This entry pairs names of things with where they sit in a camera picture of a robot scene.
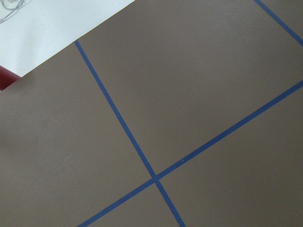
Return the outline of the red cylinder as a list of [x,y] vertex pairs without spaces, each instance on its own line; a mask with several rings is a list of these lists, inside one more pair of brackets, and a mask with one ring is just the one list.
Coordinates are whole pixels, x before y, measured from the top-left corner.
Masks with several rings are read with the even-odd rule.
[[21,77],[10,70],[0,66],[0,90],[3,91],[8,86],[18,81]]

